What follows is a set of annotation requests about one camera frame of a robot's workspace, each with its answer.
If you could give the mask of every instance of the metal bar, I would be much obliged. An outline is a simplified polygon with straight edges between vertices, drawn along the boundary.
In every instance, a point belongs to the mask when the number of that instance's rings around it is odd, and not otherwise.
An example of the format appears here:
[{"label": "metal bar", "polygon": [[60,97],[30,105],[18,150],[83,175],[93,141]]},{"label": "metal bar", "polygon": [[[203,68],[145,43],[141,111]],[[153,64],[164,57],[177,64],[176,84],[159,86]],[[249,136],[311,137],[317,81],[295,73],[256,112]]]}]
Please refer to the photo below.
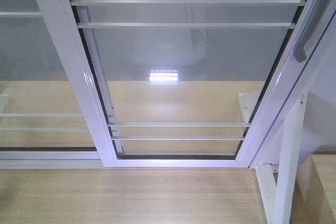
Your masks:
[{"label": "metal bar", "polygon": [[1,114],[0,118],[82,118],[82,114],[76,113],[41,113],[41,114],[18,114],[18,113],[11,113],[11,114]]},{"label": "metal bar", "polygon": [[2,128],[0,127],[0,131],[25,131],[25,132],[72,132],[72,131],[88,131],[87,128],[43,128],[43,127],[36,127],[36,128]]},{"label": "metal bar", "polygon": [[139,155],[139,156],[148,156],[148,155],[157,155],[157,156],[164,156],[164,155],[176,155],[176,156],[197,156],[197,155],[206,155],[206,156],[234,156],[235,153],[126,153],[124,154],[125,158],[128,155]]},{"label": "metal bar", "polygon": [[138,122],[116,122],[108,123],[109,126],[118,127],[250,127],[250,123],[175,123],[175,122],[164,122],[164,123],[138,123]]},{"label": "metal bar", "polygon": [[112,4],[174,4],[224,6],[304,6],[304,0],[71,0],[72,6],[109,6]]},{"label": "metal bar", "polygon": [[274,200],[277,189],[271,165],[257,165],[256,175],[258,179],[262,203],[265,209],[267,223],[271,224],[274,212]]},{"label": "metal bar", "polygon": [[0,160],[0,169],[72,169],[103,168],[98,159]]},{"label": "metal bar", "polygon": [[0,159],[100,159],[98,152],[81,152],[81,151],[72,151],[72,152],[62,152],[62,151],[5,151],[0,152]]},{"label": "metal bar", "polygon": [[307,93],[304,93],[297,99],[283,123],[273,224],[289,223],[306,103]]},{"label": "metal bar", "polygon": [[170,28],[170,29],[294,29],[294,23],[78,23],[78,28]]},{"label": "metal bar", "polygon": [[196,140],[196,141],[231,141],[238,140],[242,141],[244,138],[242,136],[114,136],[112,140],[153,140],[153,141],[161,141],[161,140]]},{"label": "metal bar", "polygon": [[41,18],[40,12],[0,12],[0,18]]}]

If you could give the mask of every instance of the white wall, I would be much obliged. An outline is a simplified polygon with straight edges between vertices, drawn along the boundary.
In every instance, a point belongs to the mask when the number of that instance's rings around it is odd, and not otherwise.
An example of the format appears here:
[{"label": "white wall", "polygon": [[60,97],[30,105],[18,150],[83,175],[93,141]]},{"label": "white wall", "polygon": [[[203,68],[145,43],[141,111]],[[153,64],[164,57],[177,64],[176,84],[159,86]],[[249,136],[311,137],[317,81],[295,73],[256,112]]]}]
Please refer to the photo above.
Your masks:
[{"label": "white wall", "polygon": [[300,162],[312,153],[336,153],[336,56],[325,65],[308,94]]}]

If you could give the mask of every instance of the wooden floor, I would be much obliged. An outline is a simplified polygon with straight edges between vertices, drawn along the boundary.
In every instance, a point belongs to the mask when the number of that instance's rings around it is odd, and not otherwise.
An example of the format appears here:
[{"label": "wooden floor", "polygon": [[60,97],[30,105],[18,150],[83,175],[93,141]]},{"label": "wooden floor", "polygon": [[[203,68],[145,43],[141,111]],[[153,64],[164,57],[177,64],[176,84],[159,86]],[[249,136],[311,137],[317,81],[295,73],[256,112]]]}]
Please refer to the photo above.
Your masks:
[{"label": "wooden floor", "polygon": [[0,170],[0,223],[265,222],[252,169]]}]

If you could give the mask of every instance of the light wood laminate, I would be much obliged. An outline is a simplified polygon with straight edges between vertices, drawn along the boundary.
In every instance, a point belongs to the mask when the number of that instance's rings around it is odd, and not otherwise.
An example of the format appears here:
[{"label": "light wood laminate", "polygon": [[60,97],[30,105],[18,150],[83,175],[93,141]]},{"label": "light wood laminate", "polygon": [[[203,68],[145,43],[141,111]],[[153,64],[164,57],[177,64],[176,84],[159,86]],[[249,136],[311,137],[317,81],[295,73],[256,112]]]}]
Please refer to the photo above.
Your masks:
[{"label": "light wood laminate", "polygon": [[311,223],[336,223],[336,155],[312,155],[297,181]]},{"label": "light wood laminate", "polygon": [[251,169],[0,170],[0,223],[266,224]]}]

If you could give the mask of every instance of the horizontal white bar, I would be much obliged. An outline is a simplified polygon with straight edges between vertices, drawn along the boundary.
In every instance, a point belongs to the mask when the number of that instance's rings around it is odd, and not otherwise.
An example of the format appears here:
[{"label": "horizontal white bar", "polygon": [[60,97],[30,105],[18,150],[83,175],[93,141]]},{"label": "horizontal white bar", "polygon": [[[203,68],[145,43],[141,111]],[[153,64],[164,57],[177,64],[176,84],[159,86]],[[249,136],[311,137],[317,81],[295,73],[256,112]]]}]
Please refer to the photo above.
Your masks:
[{"label": "horizontal white bar", "polygon": [[83,115],[77,113],[40,113],[40,114],[0,113],[0,118],[81,118],[81,117],[83,117]]},{"label": "horizontal white bar", "polygon": [[112,4],[174,4],[224,6],[304,6],[304,0],[71,0],[72,6],[108,6]]},{"label": "horizontal white bar", "polygon": [[98,152],[88,151],[9,151],[0,152],[0,159],[100,159]]},{"label": "horizontal white bar", "polygon": [[0,169],[103,168],[99,159],[0,160]]},{"label": "horizontal white bar", "polygon": [[125,158],[127,158],[127,155],[139,155],[139,156],[146,156],[146,155],[180,155],[180,156],[186,156],[186,155],[202,155],[202,156],[234,156],[236,153],[125,153]]},{"label": "horizontal white bar", "polygon": [[244,140],[242,136],[113,136],[112,140],[153,140],[153,141],[171,141],[171,140],[197,140],[197,141],[230,141]]},{"label": "horizontal white bar", "polygon": [[294,29],[294,23],[78,23],[78,28],[170,28],[170,29]]},{"label": "horizontal white bar", "polygon": [[116,122],[108,123],[108,126],[119,126],[119,127],[250,127],[250,123],[175,123],[175,122],[164,122],[164,123],[137,123],[137,122]]},{"label": "horizontal white bar", "polygon": [[87,128],[1,128],[0,131],[27,131],[27,132],[71,132],[71,131],[88,131]]},{"label": "horizontal white bar", "polygon": [[0,12],[0,18],[40,18],[40,12]]}]

